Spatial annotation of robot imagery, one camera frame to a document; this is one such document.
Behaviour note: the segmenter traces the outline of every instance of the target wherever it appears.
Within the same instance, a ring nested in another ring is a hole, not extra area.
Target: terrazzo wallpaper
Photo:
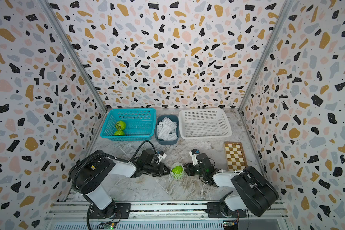
[[[108,108],[235,108],[280,0],[50,0]]]
[[[243,116],[294,229],[345,230],[345,0],[294,1]]]
[[[0,1],[0,229],[40,229],[66,195],[101,113],[83,77],[36,1]]]

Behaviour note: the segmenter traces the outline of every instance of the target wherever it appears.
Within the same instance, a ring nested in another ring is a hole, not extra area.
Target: marble table surface
[[[157,110],[157,117],[164,114],[178,116],[178,113],[179,110]],[[246,134],[239,113],[236,110],[225,110],[225,113],[231,126],[232,135],[224,140],[186,142],[179,137],[175,145],[160,145],[153,136],[151,142],[156,150],[163,150],[167,154],[162,162],[168,167],[175,162],[180,162],[183,165],[191,163],[192,159],[189,156],[189,151],[198,149],[215,161],[216,168],[227,170],[224,141],[235,141],[242,143],[248,165],[253,166],[260,172],[255,152],[253,152],[250,144],[251,140]],[[141,143],[141,141],[113,142],[98,136],[91,153],[100,149],[113,156],[129,159]],[[149,143],[144,144],[137,156],[147,148],[151,148]],[[142,175],[138,178],[128,178],[109,174],[102,182],[102,186],[117,201],[219,200],[232,191],[232,188],[229,187],[217,188],[206,185],[198,179],[198,176],[186,176],[182,180],[176,181],[170,176],[151,177]],[[85,201],[85,199],[80,194],[75,193],[71,201]]]

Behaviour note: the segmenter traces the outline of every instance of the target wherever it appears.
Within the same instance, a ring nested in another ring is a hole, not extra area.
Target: green fruit
[[[126,127],[127,127],[127,126],[126,126],[126,123],[123,122],[123,121],[118,121],[118,122],[116,122],[116,124],[115,124],[115,128],[116,128],[117,130],[124,130]]]
[[[173,169],[172,169],[172,172],[173,173],[176,173],[176,174],[180,174],[181,172],[183,172],[184,168],[181,167],[180,165],[178,166],[175,166]]]
[[[125,133],[122,130],[117,130],[114,132],[114,136],[123,136],[123,135],[125,135]]]

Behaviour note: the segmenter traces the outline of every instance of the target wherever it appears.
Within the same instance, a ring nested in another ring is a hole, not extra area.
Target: black wire
[[[88,211],[87,211],[87,228],[88,230],[92,230],[91,225],[89,224],[89,212],[91,211],[92,204],[89,204]]]
[[[119,222],[120,222],[120,220],[121,220],[121,211],[119,210],[119,209],[117,209],[116,211],[119,211],[120,212],[120,219],[118,220],[118,222],[116,222],[116,224],[118,224]]]
[[[143,145],[144,143],[146,143],[146,142],[148,142],[148,143],[151,144],[151,146],[152,146],[152,148],[153,148],[153,151],[157,154],[156,149],[154,148],[154,145],[152,144],[152,142],[150,142],[149,140],[145,140],[145,141],[142,142],[142,144],[140,144],[140,146],[139,146],[138,149],[135,151],[134,155],[132,156],[132,158],[131,158],[129,161],[134,161],[134,157],[137,155],[137,153],[138,153],[138,151],[140,150],[140,148],[142,147],[142,145]]]
[[[236,222],[237,224],[239,224],[239,211],[237,210],[237,212],[238,212],[238,217],[237,217],[237,219],[236,219],[234,222]]]
[[[208,158],[208,159],[211,159],[211,158]],[[212,159],[211,159],[212,160]],[[214,160],[212,160],[213,161],[213,163],[214,163],[214,165],[213,165],[213,167],[215,167],[215,165],[216,165],[216,162],[214,161]]]
[[[248,209],[246,210],[246,212],[248,213],[248,227],[246,228],[246,230],[248,230],[248,228],[249,228],[249,211],[248,211]]]
[[[116,209],[115,212],[113,213],[113,215],[115,214],[115,217],[114,217],[111,221],[106,222],[107,224],[108,224],[108,223],[113,223],[113,222],[114,222],[114,220],[115,220],[115,218],[116,218],[116,216],[117,216],[117,214],[118,214],[116,211],[119,211],[119,212],[120,212],[120,219],[121,219],[121,211],[120,211],[119,209]]]

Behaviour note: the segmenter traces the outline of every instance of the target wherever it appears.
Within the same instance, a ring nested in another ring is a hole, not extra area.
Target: chessboard
[[[243,170],[248,166],[241,142],[225,141],[225,154],[229,171]]]

